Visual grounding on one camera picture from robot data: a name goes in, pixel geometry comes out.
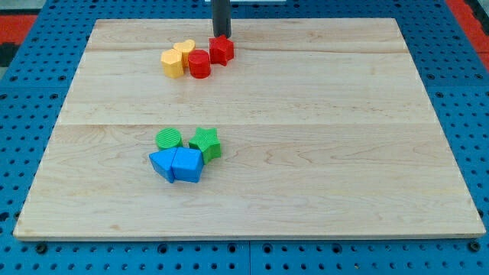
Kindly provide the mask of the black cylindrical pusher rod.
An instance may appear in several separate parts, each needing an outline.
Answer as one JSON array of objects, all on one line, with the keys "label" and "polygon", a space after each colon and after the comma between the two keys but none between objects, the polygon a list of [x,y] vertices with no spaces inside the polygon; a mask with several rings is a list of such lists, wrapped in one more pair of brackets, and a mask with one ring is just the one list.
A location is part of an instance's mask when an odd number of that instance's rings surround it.
[{"label": "black cylindrical pusher rod", "polygon": [[230,38],[232,35],[230,0],[212,0],[212,26],[215,37],[224,35]]}]

